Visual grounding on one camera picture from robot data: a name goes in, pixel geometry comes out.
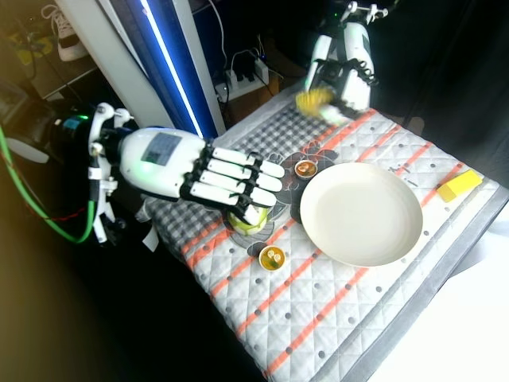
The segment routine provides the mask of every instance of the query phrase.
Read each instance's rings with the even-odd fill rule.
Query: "led light strip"
[[[156,37],[157,43],[159,44],[159,48],[161,49],[162,55],[165,58],[166,64],[168,65],[169,71],[172,73],[173,80],[177,85],[177,89],[181,94],[181,98],[184,101],[185,108],[188,109],[189,117],[191,117],[192,124],[196,130],[196,133],[200,138],[203,138],[204,135],[201,133],[200,126],[198,126],[198,121],[192,111],[191,104],[189,103],[188,97],[185,94],[184,87],[182,87],[181,79],[178,77],[177,70],[175,70],[175,66],[173,65],[172,58],[169,56],[168,49],[166,48],[165,41],[162,39],[161,32],[159,31],[159,27],[157,26],[156,19],[153,17],[152,10],[150,9],[149,3],[147,0],[140,0],[142,6],[145,8],[146,16],[149,19],[150,27],[152,28],[153,35]]]

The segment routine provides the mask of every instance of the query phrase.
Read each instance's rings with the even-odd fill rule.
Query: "sneaker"
[[[41,9],[41,16],[51,19],[51,28],[58,37],[58,54],[62,61],[73,61],[88,55],[83,43],[58,6],[49,4]]]

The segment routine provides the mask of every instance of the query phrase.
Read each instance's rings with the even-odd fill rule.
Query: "white plate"
[[[389,171],[344,163],[315,176],[301,199],[305,231],[323,253],[357,267],[401,259],[417,243],[422,210]]]

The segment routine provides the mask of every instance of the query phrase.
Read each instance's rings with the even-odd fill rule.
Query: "robotic arm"
[[[104,123],[114,118],[114,129]],[[284,169],[264,161],[257,153],[214,147],[194,134],[162,127],[130,131],[125,109],[101,103],[95,112],[88,139],[89,179],[97,199],[94,220],[100,243],[107,241],[103,219],[115,221],[107,196],[117,188],[111,176],[118,164],[122,176],[135,188],[155,197],[196,201],[228,209],[248,224],[257,224],[259,207],[275,205]]]
[[[333,109],[356,118],[369,108],[371,86],[377,80],[366,28],[387,15],[387,9],[380,10],[375,4],[363,8],[357,2],[349,2],[337,33],[331,33],[333,37],[321,35],[318,38],[304,90],[309,92],[324,85],[332,89],[332,102],[323,105],[318,113],[324,118],[330,120]]]

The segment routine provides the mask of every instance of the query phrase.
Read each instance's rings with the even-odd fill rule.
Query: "power strip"
[[[228,100],[239,98],[244,94],[251,93],[256,89],[263,88],[266,84],[269,84],[269,69],[259,58],[254,62],[254,70],[256,74],[263,80],[263,82],[254,76],[253,81],[249,81],[246,77],[242,81],[237,81],[237,75],[233,70],[226,71],[226,77],[228,82],[228,89],[225,83],[216,85],[216,91],[220,102],[226,102],[227,90],[229,91]]]

